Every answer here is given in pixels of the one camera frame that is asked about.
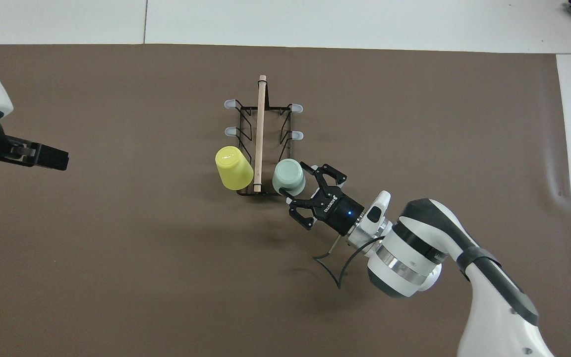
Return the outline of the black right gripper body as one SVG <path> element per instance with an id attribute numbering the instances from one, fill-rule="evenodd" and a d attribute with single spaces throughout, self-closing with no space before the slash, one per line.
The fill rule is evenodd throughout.
<path id="1" fill-rule="evenodd" d="M 342 237 L 351 231 L 364 210 L 360 203 L 339 192 L 324 194 L 317 191 L 313 195 L 313 201 L 320 205 L 313 208 L 313 217 L 324 222 Z"/>

